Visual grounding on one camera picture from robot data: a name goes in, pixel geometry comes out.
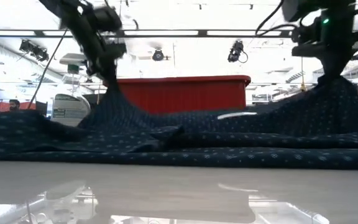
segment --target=person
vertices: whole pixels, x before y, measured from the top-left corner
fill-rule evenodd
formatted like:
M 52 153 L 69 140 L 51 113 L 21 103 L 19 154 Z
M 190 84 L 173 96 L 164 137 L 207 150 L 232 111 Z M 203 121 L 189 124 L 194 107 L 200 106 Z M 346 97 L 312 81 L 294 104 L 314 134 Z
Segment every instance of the person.
M 9 100 L 9 111 L 16 111 L 20 108 L 19 100 Z

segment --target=ceiling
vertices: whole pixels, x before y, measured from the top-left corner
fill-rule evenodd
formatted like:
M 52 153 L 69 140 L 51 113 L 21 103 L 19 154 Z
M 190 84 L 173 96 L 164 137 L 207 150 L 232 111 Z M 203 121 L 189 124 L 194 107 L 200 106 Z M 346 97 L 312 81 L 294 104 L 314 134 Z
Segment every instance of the ceiling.
M 103 0 L 91 1 L 103 5 Z M 139 29 L 255 29 L 275 9 L 279 0 L 129 0 L 109 1 L 115 6 L 124 21 L 124 29 L 135 29 L 133 19 Z M 355 29 L 358 29 L 358 16 Z M 310 15 L 304 22 L 313 20 Z M 263 29 L 283 24 L 281 13 L 277 13 Z M 48 12 L 38 0 L 8 1 L 0 0 L 0 29 L 56 30 L 59 20 Z M 0 87 L 24 94 L 34 92 L 39 74 L 46 63 L 36 63 L 30 56 L 19 52 L 20 38 L 0 38 Z M 45 47 L 52 54 L 59 42 L 54 39 L 31 39 Z M 229 63 L 227 55 L 235 39 L 171 39 L 148 38 L 126 39 L 128 55 L 119 61 L 118 75 L 121 78 L 188 77 L 200 75 L 248 75 L 253 87 L 266 86 L 266 83 L 299 83 L 301 69 L 307 80 L 315 78 L 313 71 L 321 64 L 313 58 L 301 60 L 292 57 L 294 44 L 289 39 L 242 39 L 244 51 L 248 55 L 246 63 Z M 169 60 L 154 62 L 151 56 L 155 49 L 162 49 Z M 67 74 L 67 66 L 59 60 L 67 53 L 79 53 L 80 48 L 73 39 L 64 39 L 52 60 L 47 78 L 43 84 L 45 95 L 59 91 L 87 92 L 98 89 L 98 85 L 65 85 L 61 82 Z M 85 71 L 81 72 L 80 82 L 86 80 Z M 269 94 L 275 87 L 259 88 L 259 94 Z

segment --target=blue cloth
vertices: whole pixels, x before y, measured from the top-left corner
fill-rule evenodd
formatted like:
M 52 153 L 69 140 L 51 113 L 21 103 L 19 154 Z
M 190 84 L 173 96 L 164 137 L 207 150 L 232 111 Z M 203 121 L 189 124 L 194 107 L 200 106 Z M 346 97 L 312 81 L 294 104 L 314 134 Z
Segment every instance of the blue cloth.
M 78 128 L 31 110 L 0 113 L 0 160 L 358 169 L 358 94 L 344 78 L 244 111 L 257 114 L 151 115 L 112 86 Z

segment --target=red bin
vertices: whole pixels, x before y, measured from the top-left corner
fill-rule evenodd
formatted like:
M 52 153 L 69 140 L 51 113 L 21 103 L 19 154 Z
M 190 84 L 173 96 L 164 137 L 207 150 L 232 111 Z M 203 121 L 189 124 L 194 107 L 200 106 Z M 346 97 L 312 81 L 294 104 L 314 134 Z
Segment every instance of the red bin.
M 120 79 L 127 99 L 149 113 L 246 107 L 246 75 Z

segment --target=navy patterned fabric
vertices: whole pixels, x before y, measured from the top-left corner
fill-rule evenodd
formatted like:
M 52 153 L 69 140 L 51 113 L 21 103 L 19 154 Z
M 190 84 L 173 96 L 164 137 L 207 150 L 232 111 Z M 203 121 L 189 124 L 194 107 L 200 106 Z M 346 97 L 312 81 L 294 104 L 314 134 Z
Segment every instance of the navy patterned fabric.
M 0 160 L 358 169 L 358 94 L 344 78 L 239 111 L 151 115 L 110 87 L 78 128 L 36 111 L 0 113 Z

